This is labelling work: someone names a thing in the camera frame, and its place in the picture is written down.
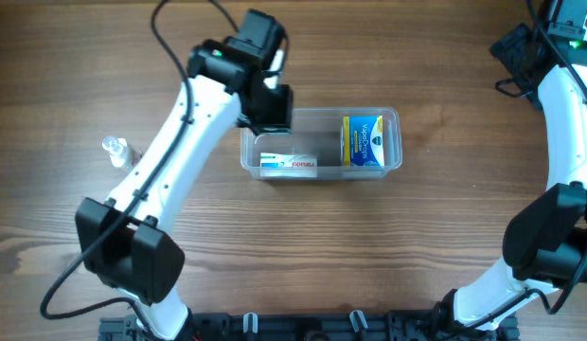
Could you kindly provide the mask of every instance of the clear plastic container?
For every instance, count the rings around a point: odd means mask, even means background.
[[[343,117],[382,116],[384,166],[342,166]],[[316,156],[316,172],[300,168],[263,168],[261,153]],[[255,136],[240,132],[240,163],[259,180],[359,180],[380,179],[402,163],[399,114],[392,108],[293,109],[290,135]]]

